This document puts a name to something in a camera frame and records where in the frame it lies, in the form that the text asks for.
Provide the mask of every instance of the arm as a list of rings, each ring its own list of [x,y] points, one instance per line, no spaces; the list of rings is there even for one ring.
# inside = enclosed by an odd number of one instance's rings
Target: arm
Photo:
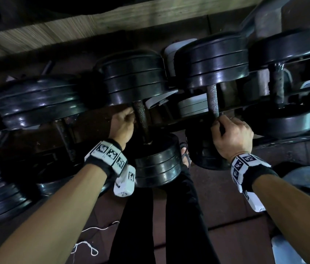
[[[220,124],[226,132],[221,135]],[[228,161],[252,150],[253,131],[243,121],[219,117],[211,128],[218,152]],[[262,175],[252,184],[254,193],[285,238],[310,264],[310,196],[274,175]]]
[[[125,148],[133,134],[128,108],[113,116],[110,138]],[[64,264],[106,180],[98,166],[85,165],[32,214],[0,247],[0,263]]]

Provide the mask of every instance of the white cord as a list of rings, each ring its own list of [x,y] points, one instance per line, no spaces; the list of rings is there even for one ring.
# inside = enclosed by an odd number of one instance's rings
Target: white cord
[[[106,227],[106,228],[90,227],[90,228],[87,228],[87,229],[83,230],[82,232],[85,232],[85,231],[90,230],[90,229],[98,229],[98,230],[100,230],[100,231],[104,231],[104,230],[107,230],[109,227],[115,225],[116,223],[119,223],[119,221],[116,220],[116,221],[112,222],[112,223],[111,223],[108,227]],[[91,244],[89,244],[87,241],[82,241],[82,242],[79,242],[79,243],[75,244],[75,246],[73,247],[73,251],[72,251],[71,254],[74,254],[75,252],[77,252],[78,245],[80,245],[80,244],[87,244],[87,246],[88,246],[88,247],[90,248],[90,250],[91,250],[91,251],[90,251],[90,254],[91,254],[93,257],[95,257],[95,256],[97,256],[97,255],[99,254],[99,251],[98,251],[96,248],[92,247]]]

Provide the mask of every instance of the forearm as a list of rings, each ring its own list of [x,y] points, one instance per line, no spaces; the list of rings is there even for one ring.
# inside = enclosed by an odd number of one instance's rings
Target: forearm
[[[64,264],[105,180],[99,167],[87,164],[4,242],[0,263]]]
[[[253,190],[285,238],[310,264],[310,196],[273,175],[257,178]]]

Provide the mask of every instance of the hand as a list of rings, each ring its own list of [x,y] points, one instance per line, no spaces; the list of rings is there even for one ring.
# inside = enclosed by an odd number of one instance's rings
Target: hand
[[[226,132],[221,136],[220,123]],[[223,115],[211,127],[212,139],[217,151],[232,163],[237,155],[251,153],[254,133],[249,125],[237,118]]]
[[[109,138],[118,142],[122,146],[122,150],[126,148],[126,143],[133,135],[134,120],[135,115],[131,107],[112,116]]]

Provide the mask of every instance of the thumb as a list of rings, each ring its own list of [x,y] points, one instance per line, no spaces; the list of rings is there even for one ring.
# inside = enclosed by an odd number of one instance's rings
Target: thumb
[[[212,133],[212,140],[213,142],[218,142],[222,139],[221,132],[220,132],[220,123],[219,121],[215,121],[211,127],[211,133]]]

